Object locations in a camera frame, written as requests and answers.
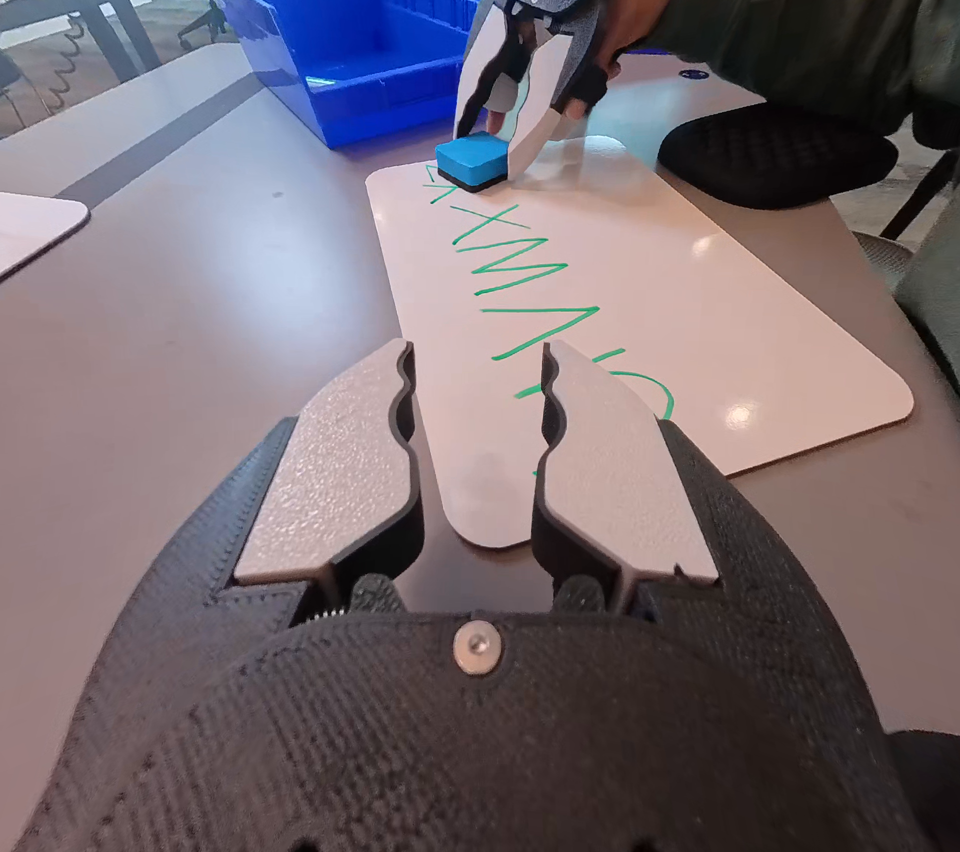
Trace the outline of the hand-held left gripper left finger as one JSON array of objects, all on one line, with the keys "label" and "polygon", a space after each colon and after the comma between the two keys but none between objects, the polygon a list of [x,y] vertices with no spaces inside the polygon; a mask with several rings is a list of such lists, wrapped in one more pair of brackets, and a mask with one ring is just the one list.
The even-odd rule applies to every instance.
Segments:
[{"label": "hand-held left gripper left finger", "polygon": [[234,568],[239,584],[351,586],[412,565],[425,541],[415,389],[414,345],[394,339],[306,403]]}]

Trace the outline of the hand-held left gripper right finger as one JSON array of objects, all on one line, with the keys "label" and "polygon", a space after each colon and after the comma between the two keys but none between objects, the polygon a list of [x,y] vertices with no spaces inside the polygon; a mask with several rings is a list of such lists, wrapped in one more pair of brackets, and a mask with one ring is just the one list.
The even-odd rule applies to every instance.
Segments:
[{"label": "hand-held left gripper right finger", "polygon": [[543,347],[541,391],[533,555],[554,593],[588,577],[605,608],[625,611],[639,583],[715,585],[716,561],[648,405],[560,340]]}]

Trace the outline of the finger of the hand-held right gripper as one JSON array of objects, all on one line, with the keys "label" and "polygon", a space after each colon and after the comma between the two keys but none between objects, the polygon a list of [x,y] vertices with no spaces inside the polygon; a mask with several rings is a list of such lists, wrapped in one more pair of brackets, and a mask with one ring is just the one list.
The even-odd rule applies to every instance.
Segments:
[{"label": "finger of the hand-held right gripper", "polygon": [[479,8],[462,61],[452,138],[471,134],[482,111],[506,115],[527,70],[517,22],[497,5]]},{"label": "finger of the hand-held right gripper", "polygon": [[508,179],[518,179],[554,134],[565,107],[556,104],[564,89],[564,70],[573,38],[558,34],[532,54],[521,81],[520,102],[513,109],[508,140]]}]

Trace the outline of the blue foam eraser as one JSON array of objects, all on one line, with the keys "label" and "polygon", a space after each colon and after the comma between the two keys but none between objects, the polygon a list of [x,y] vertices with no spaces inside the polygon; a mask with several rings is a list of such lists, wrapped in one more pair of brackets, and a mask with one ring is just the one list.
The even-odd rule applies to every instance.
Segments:
[{"label": "blue foam eraser", "polygon": [[508,181],[509,145],[485,131],[437,145],[436,166],[441,178],[475,194]]}]

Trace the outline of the blue plastic bin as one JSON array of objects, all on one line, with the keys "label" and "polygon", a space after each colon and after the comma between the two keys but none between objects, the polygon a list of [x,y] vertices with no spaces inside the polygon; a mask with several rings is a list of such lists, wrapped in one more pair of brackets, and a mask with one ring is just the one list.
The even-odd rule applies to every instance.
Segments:
[{"label": "blue plastic bin", "polygon": [[451,127],[479,0],[216,0],[252,71],[329,149]]}]

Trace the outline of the white whiteboard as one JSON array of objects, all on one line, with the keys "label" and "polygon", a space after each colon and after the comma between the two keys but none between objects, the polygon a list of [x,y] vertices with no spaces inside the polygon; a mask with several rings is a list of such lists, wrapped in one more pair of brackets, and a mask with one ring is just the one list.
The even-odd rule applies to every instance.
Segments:
[{"label": "white whiteboard", "polygon": [[453,530],[530,538],[558,338],[675,422],[726,476],[905,420],[906,382],[618,141],[546,146],[470,194],[435,162],[366,192]]}]

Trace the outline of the black tape strip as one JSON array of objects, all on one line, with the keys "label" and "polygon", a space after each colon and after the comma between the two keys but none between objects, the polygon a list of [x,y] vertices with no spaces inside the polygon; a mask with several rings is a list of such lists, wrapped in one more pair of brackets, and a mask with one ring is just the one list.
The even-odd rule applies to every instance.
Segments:
[{"label": "black tape strip", "polygon": [[96,209],[261,90],[264,87],[256,75],[244,76],[66,186],[54,197],[78,202],[88,211]]}]

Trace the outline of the grey mesh office chair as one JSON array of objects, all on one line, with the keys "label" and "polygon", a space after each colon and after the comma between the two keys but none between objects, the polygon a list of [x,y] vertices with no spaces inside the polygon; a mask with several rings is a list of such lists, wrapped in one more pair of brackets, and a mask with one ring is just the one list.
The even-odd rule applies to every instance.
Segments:
[{"label": "grey mesh office chair", "polygon": [[908,271],[914,251],[893,239],[854,231],[861,252],[878,274],[887,290],[894,294]]}]

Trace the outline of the person's green sweatshirt torso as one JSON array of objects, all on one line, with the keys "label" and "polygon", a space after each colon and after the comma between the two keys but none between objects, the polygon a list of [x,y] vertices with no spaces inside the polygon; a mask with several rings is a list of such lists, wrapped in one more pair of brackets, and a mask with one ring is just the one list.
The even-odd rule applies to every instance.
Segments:
[{"label": "person's green sweatshirt torso", "polygon": [[959,186],[910,259],[894,299],[959,394]]}]

